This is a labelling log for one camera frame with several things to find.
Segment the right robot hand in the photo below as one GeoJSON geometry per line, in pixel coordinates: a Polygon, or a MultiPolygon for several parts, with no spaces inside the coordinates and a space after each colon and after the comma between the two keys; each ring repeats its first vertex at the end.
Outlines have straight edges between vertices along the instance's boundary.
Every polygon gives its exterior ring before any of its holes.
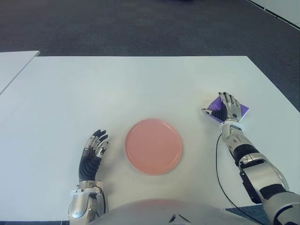
{"type": "Polygon", "coordinates": [[[239,122],[241,120],[241,106],[238,100],[227,92],[219,92],[219,98],[221,100],[221,108],[219,110],[210,110],[207,108],[201,109],[202,112],[213,116],[220,120],[239,122]]]}

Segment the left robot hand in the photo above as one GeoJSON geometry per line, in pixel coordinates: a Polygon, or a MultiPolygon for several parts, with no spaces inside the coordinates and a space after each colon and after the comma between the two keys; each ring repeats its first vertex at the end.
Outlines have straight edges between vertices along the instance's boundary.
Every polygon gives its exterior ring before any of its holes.
{"type": "Polygon", "coordinates": [[[79,163],[79,181],[95,181],[101,160],[108,148],[108,134],[105,130],[97,130],[91,135],[82,151],[79,163]]]}

